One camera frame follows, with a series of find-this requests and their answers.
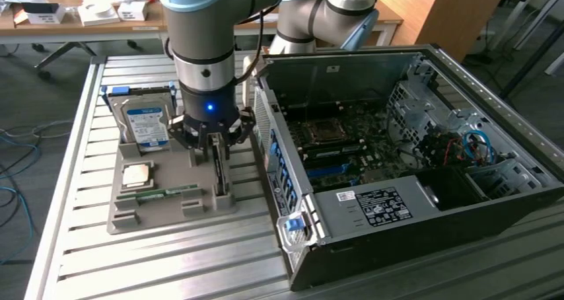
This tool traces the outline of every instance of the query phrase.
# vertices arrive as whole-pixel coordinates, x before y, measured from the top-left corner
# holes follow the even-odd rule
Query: floor
[[[511,9],[498,10],[496,16],[488,24],[491,30],[496,30],[500,26],[510,11]],[[490,57],[494,58],[492,64],[470,67],[476,76],[484,82],[488,82],[492,89],[499,88],[496,88],[490,74],[495,73],[499,85],[504,86],[554,28],[554,22],[543,24],[524,49],[520,52],[514,52],[514,61],[506,61],[499,53],[492,52],[490,53]],[[255,44],[254,39],[244,42],[240,47],[247,47],[247,45],[252,47]],[[138,43],[140,46],[139,50],[131,49],[126,42],[96,43],[91,44],[91,47],[100,55],[108,56],[162,53],[159,40],[143,40]],[[58,48],[58,45],[50,44],[46,47],[52,51]],[[562,147],[564,147],[564,121],[562,120],[563,113],[560,108],[564,102],[564,70],[560,70],[556,76],[548,76],[542,71],[563,51],[564,40],[560,40],[511,96],[516,109]],[[36,126],[54,120],[72,119],[75,116],[90,57],[82,50],[74,49],[63,59],[46,68],[54,74],[54,79],[46,82],[35,76],[32,69],[32,65],[39,62],[44,55],[35,52],[30,45],[22,45],[11,57],[0,58],[0,128],[3,129],[24,125]],[[67,128],[60,127],[52,132],[64,131]],[[39,162],[15,177],[20,190],[26,195],[32,218],[40,231],[46,223],[66,146],[66,137],[42,141],[42,158]],[[27,150],[24,147],[0,143],[0,163],[3,165],[12,163]],[[7,180],[0,179],[0,186],[11,185]],[[0,197],[0,205],[3,202],[6,202],[6,196]],[[7,208],[0,209],[2,220],[4,220],[4,215],[8,214],[7,211]],[[28,233],[26,216],[20,210],[15,219],[0,228],[0,259],[24,245]],[[39,238],[35,237],[28,248],[15,259],[31,261],[35,258],[38,244]],[[0,299],[14,300],[23,298],[31,269],[31,264],[0,266]]]

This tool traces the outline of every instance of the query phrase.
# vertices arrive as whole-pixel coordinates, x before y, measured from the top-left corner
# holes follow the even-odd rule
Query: aluminum workbench
[[[244,54],[236,58],[239,72]],[[110,235],[119,130],[100,86],[175,80],[166,56],[95,57],[27,300],[548,299],[562,291],[563,200],[496,238],[292,293],[250,142],[232,149],[235,214]]]

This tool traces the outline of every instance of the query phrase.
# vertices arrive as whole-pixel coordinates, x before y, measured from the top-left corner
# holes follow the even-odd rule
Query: white box
[[[120,22],[116,10],[110,4],[87,4],[79,7],[79,15],[83,26],[111,24]]]
[[[123,20],[144,21],[147,17],[147,2],[132,1],[131,3],[122,3],[118,8],[118,15]]]
[[[60,24],[66,9],[60,4],[23,3],[31,24]]]

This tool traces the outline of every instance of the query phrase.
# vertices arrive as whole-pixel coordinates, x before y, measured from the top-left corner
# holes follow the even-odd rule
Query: blue hard drive label
[[[406,202],[394,187],[356,194],[356,200],[368,223],[374,227],[412,217]]]
[[[163,109],[154,107],[128,110],[127,116],[136,142],[148,148],[146,151],[160,150],[162,146],[168,143],[167,125],[163,122],[167,119]]]

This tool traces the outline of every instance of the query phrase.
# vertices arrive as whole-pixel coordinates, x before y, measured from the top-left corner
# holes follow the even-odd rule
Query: motherboard
[[[379,101],[288,109],[290,132],[315,192],[398,178],[415,168],[402,158]]]

